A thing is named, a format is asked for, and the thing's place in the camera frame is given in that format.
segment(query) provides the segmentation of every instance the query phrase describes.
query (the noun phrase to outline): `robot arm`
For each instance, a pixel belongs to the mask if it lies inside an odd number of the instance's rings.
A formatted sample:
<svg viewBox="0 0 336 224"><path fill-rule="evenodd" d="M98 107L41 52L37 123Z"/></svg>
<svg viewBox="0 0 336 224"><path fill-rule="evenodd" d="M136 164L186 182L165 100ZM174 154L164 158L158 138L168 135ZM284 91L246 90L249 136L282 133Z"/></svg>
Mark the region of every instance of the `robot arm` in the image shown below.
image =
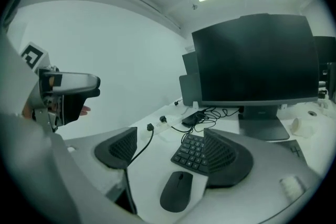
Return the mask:
<svg viewBox="0 0 336 224"><path fill-rule="evenodd" d="M45 131L76 121L87 98L100 95L100 79L85 73L60 72L51 66L48 52L30 42L21 57L38 76L28 105L32 118Z"/></svg>

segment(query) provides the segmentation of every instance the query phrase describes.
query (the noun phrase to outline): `finger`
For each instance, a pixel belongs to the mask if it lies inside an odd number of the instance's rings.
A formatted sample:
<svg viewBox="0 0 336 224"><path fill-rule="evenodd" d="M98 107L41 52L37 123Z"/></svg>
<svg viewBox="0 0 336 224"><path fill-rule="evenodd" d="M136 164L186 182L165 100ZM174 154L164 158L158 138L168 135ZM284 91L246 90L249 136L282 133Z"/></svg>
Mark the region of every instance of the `finger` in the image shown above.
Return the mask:
<svg viewBox="0 0 336 224"><path fill-rule="evenodd" d="M82 111L91 111L91 109L88 106L83 105Z"/></svg>

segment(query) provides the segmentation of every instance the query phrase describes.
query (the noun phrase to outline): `background monitor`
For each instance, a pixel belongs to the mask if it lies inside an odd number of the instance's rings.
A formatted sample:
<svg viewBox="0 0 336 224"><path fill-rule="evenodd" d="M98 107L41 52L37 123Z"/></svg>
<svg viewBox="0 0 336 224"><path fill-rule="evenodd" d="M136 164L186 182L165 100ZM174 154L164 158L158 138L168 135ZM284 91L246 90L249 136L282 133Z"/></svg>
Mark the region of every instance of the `background monitor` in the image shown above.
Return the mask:
<svg viewBox="0 0 336 224"><path fill-rule="evenodd" d="M336 38L335 37L313 37L319 56L319 63L336 62Z"/></svg>
<svg viewBox="0 0 336 224"><path fill-rule="evenodd" d="M182 55L185 70L188 75L198 73L197 55L196 52L190 52L189 54Z"/></svg>
<svg viewBox="0 0 336 224"><path fill-rule="evenodd" d="M304 16L243 16L192 35L204 105L317 100L318 57Z"/></svg>

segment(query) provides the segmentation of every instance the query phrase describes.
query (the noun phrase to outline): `black plug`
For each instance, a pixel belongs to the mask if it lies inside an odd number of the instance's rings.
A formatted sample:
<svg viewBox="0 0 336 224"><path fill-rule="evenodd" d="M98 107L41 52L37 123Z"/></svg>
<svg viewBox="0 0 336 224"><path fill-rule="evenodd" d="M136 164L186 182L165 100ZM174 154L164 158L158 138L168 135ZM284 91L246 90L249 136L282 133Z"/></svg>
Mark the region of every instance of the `black plug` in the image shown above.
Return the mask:
<svg viewBox="0 0 336 224"><path fill-rule="evenodd" d="M167 122L167 118L166 118L165 116L161 116L161 117L160 117L160 121L161 121L161 122Z"/></svg>
<svg viewBox="0 0 336 224"><path fill-rule="evenodd" d="M154 126L152 123L147 124L147 131L154 131Z"/></svg>

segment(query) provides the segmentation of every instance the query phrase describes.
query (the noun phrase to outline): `computer monitor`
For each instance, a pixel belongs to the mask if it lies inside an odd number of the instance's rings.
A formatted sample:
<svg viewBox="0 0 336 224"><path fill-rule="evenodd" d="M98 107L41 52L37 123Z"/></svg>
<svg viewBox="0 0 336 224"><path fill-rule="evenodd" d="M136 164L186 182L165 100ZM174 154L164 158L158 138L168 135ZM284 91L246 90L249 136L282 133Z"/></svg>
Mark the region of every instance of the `computer monitor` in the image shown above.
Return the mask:
<svg viewBox="0 0 336 224"><path fill-rule="evenodd" d="M202 104L244 106L241 132L284 140L280 104L317 100L317 51L307 19L297 15L243 16L193 34Z"/></svg>
<svg viewBox="0 0 336 224"><path fill-rule="evenodd" d="M336 62L336 38L315 36L314 42L319 56L320 65Z"/></svg>
<svg viewBox="0 0 336 224"><path fill-rule="evenodd" d="M182 55L182 58L188 75L198 73L197 55L195 51Z"/></svg>

